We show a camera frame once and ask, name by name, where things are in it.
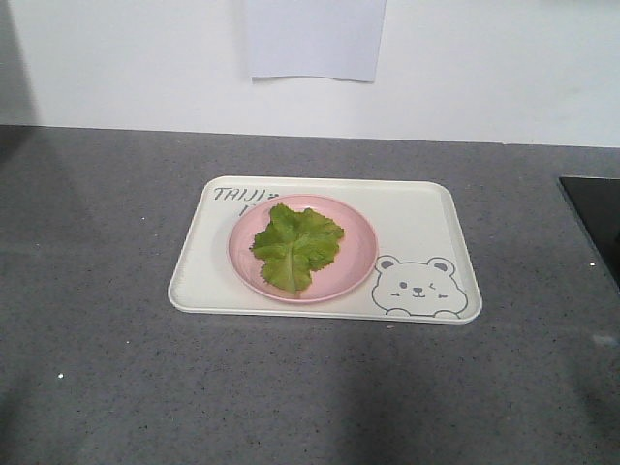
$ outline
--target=tray rim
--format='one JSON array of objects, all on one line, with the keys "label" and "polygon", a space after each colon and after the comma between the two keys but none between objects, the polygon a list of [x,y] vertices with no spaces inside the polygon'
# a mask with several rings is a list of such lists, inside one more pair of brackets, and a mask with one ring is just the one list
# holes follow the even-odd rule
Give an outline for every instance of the tray rim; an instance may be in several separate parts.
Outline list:
[{"label": "tray rim", "polygon": [[[424,316],[414,316],[414,317],[396,317],[389,315],[359,315],[359,314],[351,314],[351,313],[326,313],[326,312],[299,312],[295,310],[270,310],[270,309],[251,309],[251,308],[219,308],[219,307],[195,307],[195,306],[187,306],[179,302],[173,293],[173,285],[175,284],[175,280],[177,278],[177,274],[179,272],[179,268],[183,262],[185,254],[187,253],[187,249],[189,248],[190,238],[192,236],[192,232],[196,227],[197,218],[199,217],[200,212],[202,211],[202,206],[206,202],[207,193],[213,187],[214,184],[222,183],[226,181],[237,182],[239,180],[242,181],[261,181],[263,185],[269,185],[269,181],[310,181],[310,182],[333,182],[333,183],[343,183],[343,184],[393,184],[398,186],[414,186],[414,185],[425,185],[427,187],[431,187],[434,190],[439,192],[441,196],[442,203],[448,202],[450,207],[450,216],[452,224],[451,226],[455,228],[454,232],[450,232],[450,240],[454,241],[457,239],[459,241],[459,249],[464,252],[462,257],[459,257],[461,260],[465,261],[465,264],[468,267],[468,270],[471,270],[471,292],[474,293],[478,302],[480,303],[475,311],[465,319],[459,320],[446,320],[435,317],[424,317]],[[310,194],[312,193],[304,193],[301,190],[298,193],[299,195]],[[451,195],[450,190],[448,190],[445,186],[440,183],[434,181],[426,181],[426,180],[396,180],[396,179],[358,179],[358,178],[339,178],[339,177],[295,177],[295,176],[258,176],[258,175],[233,175],[233,174],[225,174],[216,176],[203,186],[201,195],[199,197],[199,201],[195,207],[194,214],[192,216],[192,220],[188,231],[183,240],[183,246],[178,255],[178,259],[174,266],[174,271],[172,273],[172,277],[168,284],[167,294],[170,303],[179,311],[184,313],[194,313],[194,314],[220,314],[220,315],[236,315],[236,316],[278,316],[278,317],[297,317],[297,318],[323,318],[323,319],[346,319],[346,320],[365,320],[365,321],[377,321],[377,322],[403,322],[403,323],[431,323],[437,325],[466,325],[471,321],[475,320],[479,314],[481,313],[483,307],[482,295],[480,292],[480,287],[478,285],[478,279],[476,278],[476,273],[474,271],[473,264],[471,262],[471,257],[469,255],[469,250],[467,248],[467,244],[465,242],[465,236],[462,231],[462,227],[460,225],[460,221],[458,220],[458,213],[456,211],[456,205],[454,204],[453,197]]]}]

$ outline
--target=pink plate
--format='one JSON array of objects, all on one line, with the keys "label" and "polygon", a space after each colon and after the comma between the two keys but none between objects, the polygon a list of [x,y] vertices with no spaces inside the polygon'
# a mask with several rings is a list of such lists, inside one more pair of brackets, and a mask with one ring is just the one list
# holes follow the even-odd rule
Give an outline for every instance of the pink plate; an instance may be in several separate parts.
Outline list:
[{"label": "pink plate", "polygon": [[[295,211],[310,207],[345,230],[334,262],[313,272],[312,284],[299,295],[289,294],[266,283],[261,276],[264,262],[255,258],[250,250],[254,236],[264,231],[269,223],[269,210],[278,203],[284,203]],[[246,211],[232,229],[228,252],[236,274],[257,293],[285,302],[313,303],[338,297],[361,284],[372,271],[378,250],[374,229],[350,206],[323,196],[291,195],[265,201]]]}]

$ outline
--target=white wall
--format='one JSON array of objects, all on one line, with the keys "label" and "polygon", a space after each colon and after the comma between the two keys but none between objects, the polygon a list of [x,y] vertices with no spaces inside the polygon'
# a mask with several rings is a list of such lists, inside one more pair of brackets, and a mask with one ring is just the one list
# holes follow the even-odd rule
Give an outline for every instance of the white wall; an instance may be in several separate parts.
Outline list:
[{"label": "white wall", "polygon": [[253,82],[242,0],[4,8],[0,123],[620,146],[615,0],[387,0],[372,84]]}]

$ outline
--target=stovetop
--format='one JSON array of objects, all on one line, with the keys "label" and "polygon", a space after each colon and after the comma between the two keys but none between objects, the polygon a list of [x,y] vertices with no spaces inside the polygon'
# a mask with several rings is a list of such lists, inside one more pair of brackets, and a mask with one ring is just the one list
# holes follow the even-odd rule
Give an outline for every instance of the stovetop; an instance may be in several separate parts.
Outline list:
[{"label": "stovetop", "polygon": [[560,182],[620,288],[620,179],[562,176]]}]

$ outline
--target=bear ear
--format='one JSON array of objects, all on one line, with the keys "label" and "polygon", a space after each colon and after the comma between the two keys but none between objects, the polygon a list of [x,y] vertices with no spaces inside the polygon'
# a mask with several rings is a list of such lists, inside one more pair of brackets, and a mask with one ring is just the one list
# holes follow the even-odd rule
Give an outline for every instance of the bear ear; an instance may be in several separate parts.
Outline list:
[{"label": "bear ear", "polygon": [[394,258],[392,255],[382,255],[377,259],[377,263],[375,264],[375,268],[380,273],[395,264],[400,264],[398,259]]},{"label": "bear ear", "polygon": [[452,276],[456,270],[454,264],[452,264],[450,260],[442,259],[441,257],[430,259],[428,265],[445,272],[448,276]]}]

